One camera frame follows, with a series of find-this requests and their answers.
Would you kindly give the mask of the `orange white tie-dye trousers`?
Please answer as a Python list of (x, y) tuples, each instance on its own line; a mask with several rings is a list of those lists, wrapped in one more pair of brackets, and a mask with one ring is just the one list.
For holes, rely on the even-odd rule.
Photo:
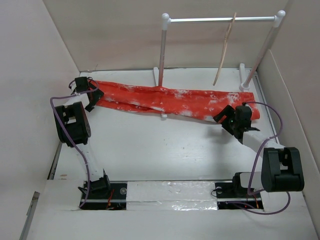
[(226, 106), (254, 102), (252, 92), (172, 89), (160, 86), (137, 86), (98, 81), (103, 97), (97, 106), (132, 113), (174, 114), (213, 122)]

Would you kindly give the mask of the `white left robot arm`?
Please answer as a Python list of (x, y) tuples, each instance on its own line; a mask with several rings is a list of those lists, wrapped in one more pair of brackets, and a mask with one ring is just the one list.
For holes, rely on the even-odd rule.
[(77, 77), (68, 86), (72, 93), (64, 97), (52, 97), (50, 104), (54, 114), (58, 138), (77, 152), (87, 181), (79, 190), (90, 197), (107, 198), (111, 194), (110, 180), (104, 169), (99, 168), (89, 147), (91, 127), (86, 112), (91, 112), (104, 96), (91, 77)]

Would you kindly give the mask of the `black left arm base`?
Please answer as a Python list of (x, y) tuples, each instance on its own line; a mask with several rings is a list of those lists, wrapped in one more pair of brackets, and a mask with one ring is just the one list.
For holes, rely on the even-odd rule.
[(84, 182), (83, 187), (78, 187), (81, 192), (80, 209), (81, 210), (107, 210), (121, 211), (127, 209), (127, 188), (128, 183), (125, 181), (112, 181), (110, 190), (106, 193), (89, 193), (85, 201), (87, 182)]

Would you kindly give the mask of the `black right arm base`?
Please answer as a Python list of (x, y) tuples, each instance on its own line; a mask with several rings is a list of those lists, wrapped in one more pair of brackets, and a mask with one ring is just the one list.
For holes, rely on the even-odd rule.
[(214, 183), (211, 196), (217, 200), (218, 210), (263, 210), (261, 194), (248, 195), (248, 187), (241, 185), (241, 173), (237, 172), (232, 180), (220, 180)]

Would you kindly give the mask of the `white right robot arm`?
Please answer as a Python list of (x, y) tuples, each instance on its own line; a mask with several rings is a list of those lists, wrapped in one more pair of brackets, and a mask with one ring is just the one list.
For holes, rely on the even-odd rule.
[[(301, 192), (305, 187), (300, 151), (296, 147), (286, 147), (273, 141), (278, 135), (267, 137), (252, 126), (252, 109), (247, 102), (233, 108), (227, 105), (213, 117), (216, 123), (234, 136), (242, 145), (256, 152), (248, 183), (237, 180), (231, 184), (231, 191), (237, 197), (255, 195), (266, 191)], [(262, 158), (260, 180), (262, 189), (252, 191), (256, 166)]]

